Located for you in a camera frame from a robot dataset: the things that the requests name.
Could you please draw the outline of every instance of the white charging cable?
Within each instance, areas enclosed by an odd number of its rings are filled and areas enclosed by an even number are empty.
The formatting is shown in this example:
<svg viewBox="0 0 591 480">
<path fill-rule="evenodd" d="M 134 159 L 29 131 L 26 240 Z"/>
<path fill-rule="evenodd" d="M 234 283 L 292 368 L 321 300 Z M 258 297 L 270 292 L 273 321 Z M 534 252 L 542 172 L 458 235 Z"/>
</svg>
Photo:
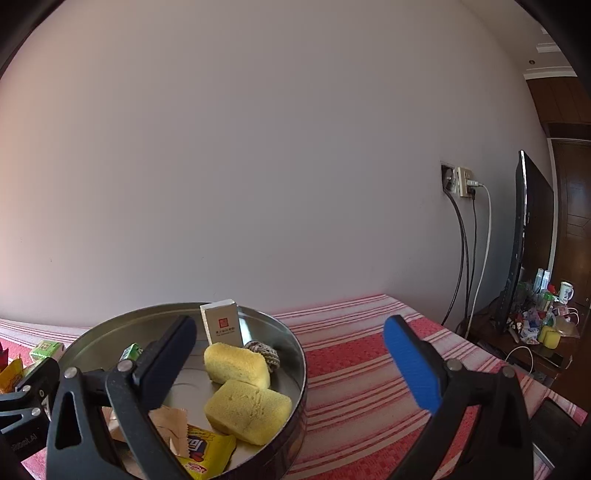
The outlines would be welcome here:
<svg viewBox="0 0 591 480">
<path fill-rule="evenodd" d="M 486 250 L 484 252 L 484 262 L 482 264 L 482 272 L 480 272 L 480 280 L 478 280 L 478 286 L 476 287 L 476 293 L 474 294 L 474 301 L 472 302 L 472 312 L 470 314 L 470 320 L 468 321 L 468 328 L 466 329 L 466 333 L 464 338 L 468 338 L 468 333 L 470 333 L 470 327 L 472 326 L 472 317 L 474 316 L 474 308 L 476 307 L 476 299 L 478 298 L 478 292 L 480 291 L 480 284 L 482 284 L 482 277 L 484 277 L 484 269 L 486 268 L 486 259 L 488 258 L 488 249 L 491 245 L 491 230 L 492 230 L 492 203 L 491 203 L 491 193 L 486 188 L 486 185 L 474 180 L 467 180 L 466 185 L 469 187 L 482 187 L 486 190 L 486 195 L 488 197 L 488 233 L 486 234 Z"/>
<path fill-rule="evenodd" d="M 507 355 L 505 357 L 505 362 L 507 360 L 509 360 L 509 357 L 511 356 L 511 354 L 513 352 L 515 352 L 515 350 L 519 350 L 520 348 L 527 348 L 527 351 L 530 353 L 530 357 L 531 357 L 531 368 L 530 368 L 530 373 L 529 374 L 531 375 L 531 373 L 534 371 L 534 355 L 531 353 L 530 347 L 525 346 L 525 345 L 516 346 L 511 352 L 509 352 L 509 355 Z"/>
<path fill-rule="evenodd" d="M 569 307 L 569 316 L 572 314 L 575 314 L 577 316 L 577 323 L 575 323 L 575 325 L 578 325 L 580 322 L 579 311 L 574 307 Z"/>
</svg>

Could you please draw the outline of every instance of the white mug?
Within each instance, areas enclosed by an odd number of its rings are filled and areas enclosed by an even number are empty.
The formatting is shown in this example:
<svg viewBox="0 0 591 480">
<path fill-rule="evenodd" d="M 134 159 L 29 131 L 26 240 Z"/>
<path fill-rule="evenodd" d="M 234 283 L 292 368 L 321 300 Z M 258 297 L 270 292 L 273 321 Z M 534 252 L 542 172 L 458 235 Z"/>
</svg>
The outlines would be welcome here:
<svg viewBox="0 0 591 480">
<path fill-rule="evenodd" d="M 573 286 L 567 281 L 560 282 L 560 291 L 558 293 L 558 301 L 560 303 L 564 303 L 566 305 L 569 302 L 569 300 L 573 298 L 573 295 L 574 295 Z"/>
</svg>

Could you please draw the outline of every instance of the red striped tablecloth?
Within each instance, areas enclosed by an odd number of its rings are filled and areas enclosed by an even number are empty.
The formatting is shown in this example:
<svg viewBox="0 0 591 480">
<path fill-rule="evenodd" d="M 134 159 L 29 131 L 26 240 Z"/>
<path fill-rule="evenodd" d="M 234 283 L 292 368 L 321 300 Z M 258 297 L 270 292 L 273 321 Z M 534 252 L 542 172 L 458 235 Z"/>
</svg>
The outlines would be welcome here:
<svg viewBox="0 0 591 480">
<path fill-rule="evenodd" d="M 402 315 L 443 358 L 459 358 L 467 368 L 483 372 L 504 364 L 386 295 L 276 314 L 304 347 L 309 375 L 308 431 L 287 480 L 385 479 L 427 423 L 428 412 L 417 407 L 382 341 L 382 326 L 392 314 Z M 85 331 L 0 320 L 2 345 L 9 347 L 11 358 L 20 353 L 26 364 L 30 349 L 42 338 L 69 345 Z M 576 405 L 530 377 L 518 376 L 530 415 L 550 397 L 583 422 L 586 413 Z M 475 413 L 475 407 L 466 412 L 436 478 L 457 462 Z M 36 478 L 45 477 L 45 451 L 24 463 Z M 535 480 L 549 473 L 536 456 L 534 469 Z"/>
</svg>

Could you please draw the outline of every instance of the television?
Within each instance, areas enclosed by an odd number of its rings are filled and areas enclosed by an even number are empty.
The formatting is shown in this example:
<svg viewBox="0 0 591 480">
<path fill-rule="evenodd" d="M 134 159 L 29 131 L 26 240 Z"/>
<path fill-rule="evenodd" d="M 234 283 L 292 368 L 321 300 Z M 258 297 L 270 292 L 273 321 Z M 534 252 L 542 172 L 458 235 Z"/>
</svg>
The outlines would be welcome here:
<svg viewBox="0 0 591 480">
<path fill-rule="evenodd" d="M 515 232 L 511 265 L 496 305 L 495 325 L 506 329 L 519 281 L 534 282 L 539 268 L 548 269 L 554 226 L 554 192 L 527 154 L 519 152 L 515 170 Z"/>
</svg>

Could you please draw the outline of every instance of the wooden cabinet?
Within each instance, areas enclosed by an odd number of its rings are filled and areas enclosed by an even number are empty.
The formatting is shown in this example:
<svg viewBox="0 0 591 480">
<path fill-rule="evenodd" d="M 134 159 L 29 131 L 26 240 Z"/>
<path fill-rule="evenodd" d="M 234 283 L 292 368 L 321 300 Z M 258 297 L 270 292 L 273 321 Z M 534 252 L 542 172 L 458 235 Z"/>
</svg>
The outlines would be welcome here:
<svg viewBox="0 0 591 480">
<path fill-rule="evenodd" d="M 591 124 L 591 98 L 577 77 L 527 81 L 542 125 Z"/>
</svg>

